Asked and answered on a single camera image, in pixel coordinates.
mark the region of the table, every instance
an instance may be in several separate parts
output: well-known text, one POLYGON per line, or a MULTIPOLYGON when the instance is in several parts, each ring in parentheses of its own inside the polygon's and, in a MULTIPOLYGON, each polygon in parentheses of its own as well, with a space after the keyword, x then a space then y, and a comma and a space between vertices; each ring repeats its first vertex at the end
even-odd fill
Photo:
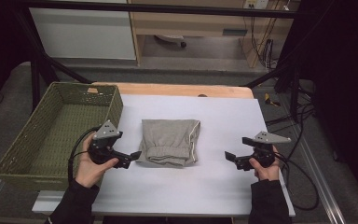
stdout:
MULTIPOLYGON (((241 217, 251 211, 253 171, 238 171, 224 151, 249 155, 243 136, 255 136, 266 126, 256 99, 246 88, 118 83, 124 103, 119 129, 124 133, 115 149, 137 150, 142 119, 199 119, 199 161, 184 168, 157 167, 133 162, 128 170, 106 172, 93 205, 98 216, 241 217), (194 97, 200 94, 208 97, 194 97)), ((294 208, 282 183, 290 216, 294 208)), ((36 213, 51 213, 61 191, 43 190, 34 204, 36 213)))

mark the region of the gray carpet floor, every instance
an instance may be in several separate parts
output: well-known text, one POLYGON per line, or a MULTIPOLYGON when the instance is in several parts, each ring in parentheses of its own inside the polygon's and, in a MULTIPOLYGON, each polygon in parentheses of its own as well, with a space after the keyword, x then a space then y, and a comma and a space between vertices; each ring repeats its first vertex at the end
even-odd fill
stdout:
MULTIPOLYGON (((229 66, 221 71, 199 69, 179 70, 177 67, 164 67, 157 70, 153 64, 158 61, 158 57, 164 57, 163 49, 157 49, 158 44, 162 48, 172 48, 171 44, 158 43, 157 40, 149 39, 152 46, 150 50, 160 52, 157 55, 152 54, 152 51, 147 50, 148 56, 146 58, 153 61, 145 66, 133 68, 80 68, 74 67, 80 75, 91 78, 96 81, 114 81, 114 82, 151 82, 151 83, 175 83, 175 84, 204 84, 204 85, 228 85, 238 86, 245 84, 260 73, 242 72, 242 70, 232 69, 229 66)), ((191 46, 191 38, 187 40, 187 47, 191 46)), ((183 60, 186 55, 180 55, 178 58, 183 60)), ((72 81, 71 78, 59 73, 62 80, 72 81)), ((265 120, 272 120, 286 115, 284 106, 267 105, 264 101, 265 93, 268 93, 270 99, 274 102, 283 104, 288 99, 288 93, 277 94, 272 86, 274 80, 269 80, 260 87, 253 89, 255 98, 259 100, 260 107, 265 120)), ((303 95, 300 98, 301 103, 308 101, 307 96, 303 95)), ((32 94, 31 94, 31 77, 30 68, 28 66, 19 66, 13 70, 11 77, 5 84, 0 94, 0 159, 7 151, 11 143, 20 132, 21 128, 31 115, 32 94)), ((279 123, 268 126, 269 132, 275 132, 280 128, 290 125, 290 122, 279 123)), ((290 137, 294 140, 291 144, 278 145, 278 149, 283 155, 287 155, 293 147, 297 138, 294 128, 286 128, 277 131, 276 134, 290 137)), ((346 223, 358 223, 358 184, 351 174, 351 170, 345 163, 336 162, 333 160, 333 151, 329 146, 329 141, 326 139, 324 130, 320 126, 317 117, 309 117, 304 122, 304 133, 302 139, 307 141, 315 160, 323 171, 323 175, 332 190, 332 193, 337 201, 337 205, 344 216, 346 223)), ((304 162, 301 150, 298 149, 292 157, 300 167, 308 171, 304 162)), ((315 192, 313 191, 310 182, 303 176, 295 167, 291 167, 290 171, 290 186, 291 199, 294 204, 299 206, 309 207, 315 201, 315 192)), ((22 223, 38 223, 37 220, 46 218, 44 215, 34 214, 31 209, 34 205, 37 192, 25 191, 16 189, 9 184, 5 184, 0 193, 0 218, 1 217, 15 217, 22 218, 22 223)), ((0 219, 0 223, 9 223, 0 219)), ((246 217, 236 218, 236 223, 246 223, 246 217)), ((296 209, 296 216, 293 218, 294 223, 330 223, 330 219, 326 214, 324 205, 319 203, 316 209, 311 211, 302 211, 296 209)))

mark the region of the green woven basket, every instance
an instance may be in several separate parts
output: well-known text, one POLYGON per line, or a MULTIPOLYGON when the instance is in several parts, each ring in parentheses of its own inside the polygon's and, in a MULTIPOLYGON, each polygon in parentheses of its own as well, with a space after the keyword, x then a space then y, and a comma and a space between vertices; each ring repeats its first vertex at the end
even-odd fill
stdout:
POLYGON ((76 140, 108 119, 118 127, 122 110, 117 86, 53 82, 0 160, 0 178, 20 189, 65 190, 76 140))

